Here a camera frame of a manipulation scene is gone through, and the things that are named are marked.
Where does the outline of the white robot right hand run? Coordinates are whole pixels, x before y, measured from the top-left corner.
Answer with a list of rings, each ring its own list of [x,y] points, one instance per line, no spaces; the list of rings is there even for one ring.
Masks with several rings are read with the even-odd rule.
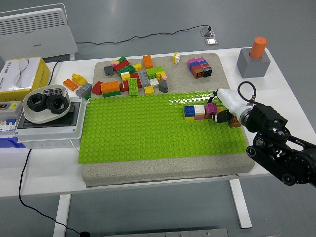
[[[219,88],[213,91],[208,103],[217,97],[231,114],[235,114],[239,123],[245,126],[245,123],[252,111],[253,106],[244,101],[235,90]]]

